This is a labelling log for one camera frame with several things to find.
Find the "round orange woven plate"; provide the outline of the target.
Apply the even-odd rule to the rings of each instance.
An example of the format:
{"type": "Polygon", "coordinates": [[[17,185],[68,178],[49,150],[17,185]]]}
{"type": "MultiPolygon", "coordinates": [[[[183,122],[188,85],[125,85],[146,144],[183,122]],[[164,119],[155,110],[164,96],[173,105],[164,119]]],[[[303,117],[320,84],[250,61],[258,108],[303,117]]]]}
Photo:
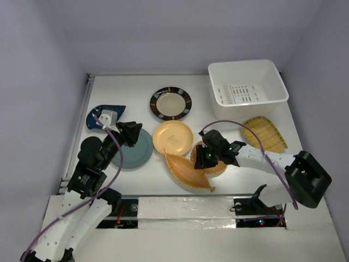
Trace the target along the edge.
{"type": "MultiPolygon", "coordinates": [[[[197,153],[196,153],[196,146],[198,145],[203,145],[203,141],[200,140],[199,142],[197,142],[192,150],[191,150],[191,161],[193,163],[196,162],[196,156],[197,156],[197,153]]],[[[227,168],[227,164],[225,164],[224,162],[222,161],[218,161],[218,164],[214,167],[211,167],[211,168],[205,168],[203,169],[202,171],[207,174],[207,175],[220,175],[221,173],[223,173],[227,168]]]]}

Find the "grey blue round plate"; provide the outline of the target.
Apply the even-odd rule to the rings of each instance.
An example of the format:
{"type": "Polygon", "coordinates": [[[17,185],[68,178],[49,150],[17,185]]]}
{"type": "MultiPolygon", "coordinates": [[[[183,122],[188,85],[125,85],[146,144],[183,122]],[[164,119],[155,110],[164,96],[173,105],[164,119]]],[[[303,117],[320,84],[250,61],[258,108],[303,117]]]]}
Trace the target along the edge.
{"type": "Polygon", "coordinates": [[[141,129],[139,138],[134,147],[122,145],[123,169],[134,169],[145,164],[153,153],[152,137],[141,129]]]}

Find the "fish shaped woven plate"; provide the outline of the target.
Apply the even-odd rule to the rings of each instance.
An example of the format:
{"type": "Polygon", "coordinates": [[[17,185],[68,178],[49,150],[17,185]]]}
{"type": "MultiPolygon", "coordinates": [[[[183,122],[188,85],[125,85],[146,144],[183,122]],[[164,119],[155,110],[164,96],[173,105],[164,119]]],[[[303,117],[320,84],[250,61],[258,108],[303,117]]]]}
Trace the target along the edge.
{"type": "Polygon", "coordinates": [[[165,150],[163,150],[163,155],[170,172],[179,182],[190,188],[215,191],[215,187],[210,184],[206,174],[194,168],[193,161],[165,150]]]}

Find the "yellow round plate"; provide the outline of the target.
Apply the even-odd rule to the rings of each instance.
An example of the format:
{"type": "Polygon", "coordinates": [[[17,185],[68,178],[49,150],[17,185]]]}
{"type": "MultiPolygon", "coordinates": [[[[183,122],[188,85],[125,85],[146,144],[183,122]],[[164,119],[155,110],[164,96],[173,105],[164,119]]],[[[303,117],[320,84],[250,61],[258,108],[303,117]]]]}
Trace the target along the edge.
{"type": "Polygon", "coordinates": [[[156,127],[152,135],[154,148],[161,154],[182,156],[189,152],[194,135],[188,125],[181,121],[166,121],[156,127]]]}

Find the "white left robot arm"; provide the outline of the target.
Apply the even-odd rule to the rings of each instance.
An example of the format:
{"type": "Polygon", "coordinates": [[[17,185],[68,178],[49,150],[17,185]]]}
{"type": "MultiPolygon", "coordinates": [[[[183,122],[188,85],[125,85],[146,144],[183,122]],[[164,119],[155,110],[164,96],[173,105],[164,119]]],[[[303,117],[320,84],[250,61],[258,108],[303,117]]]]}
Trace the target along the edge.
{"type": "Polygon", "coordinates": [[[74,261],[91,232],[108,215],[116,215],[122,195],[104,185],[104,170],[123,145],[133,147],[142,124],[118,122],[114,129],[97,122],[107,133],[104,140],[90,136],[82,142],[78,164],[69,180],[56,218],[32,241],[21,261],[74,261]]]}

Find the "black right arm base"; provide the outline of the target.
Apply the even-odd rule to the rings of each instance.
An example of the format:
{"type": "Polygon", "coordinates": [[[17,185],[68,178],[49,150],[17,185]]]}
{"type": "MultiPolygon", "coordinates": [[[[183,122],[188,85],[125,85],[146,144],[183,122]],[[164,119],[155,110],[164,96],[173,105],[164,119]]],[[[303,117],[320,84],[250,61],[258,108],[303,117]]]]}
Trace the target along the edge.
{"type": "Polygon", "coordinates": [[[235,214],[237,228],[286,228],[285,211],[281,205],[267,207],[259,196],[266,187],[263,184],[250,197],[234,199],[229,209],[235,214]]]}

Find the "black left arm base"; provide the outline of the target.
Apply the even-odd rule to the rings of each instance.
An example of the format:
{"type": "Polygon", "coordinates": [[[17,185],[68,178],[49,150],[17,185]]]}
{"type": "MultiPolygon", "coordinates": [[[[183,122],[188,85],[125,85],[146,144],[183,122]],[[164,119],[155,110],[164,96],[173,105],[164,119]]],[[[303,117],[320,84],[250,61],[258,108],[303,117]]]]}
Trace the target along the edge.
{"type": "Polygon", "coordinates": [[[139,200],[136,198],[122,199],[121,205],[116,211],[104,218],[97,229],[137,229],[137,213],[139,200]]]}

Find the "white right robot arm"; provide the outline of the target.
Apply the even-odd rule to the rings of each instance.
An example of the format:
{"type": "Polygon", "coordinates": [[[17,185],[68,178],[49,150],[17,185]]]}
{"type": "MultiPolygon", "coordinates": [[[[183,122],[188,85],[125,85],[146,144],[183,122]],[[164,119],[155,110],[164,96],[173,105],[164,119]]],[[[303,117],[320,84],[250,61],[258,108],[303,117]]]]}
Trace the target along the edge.
{"type": "Polygon", "coordinates": [[[288,203],[315,209],[332,183],[331,176],[307,151],[297,154],[264,151],[244,142],[228,142],[215,129],[199,135],[203,143],[196,148],[195,169],[212,168],[223,162],[279,178],[279,184],[263,184],[253,194],[251,208],[255,213],[263,214],[272,206],[288,203]]]}

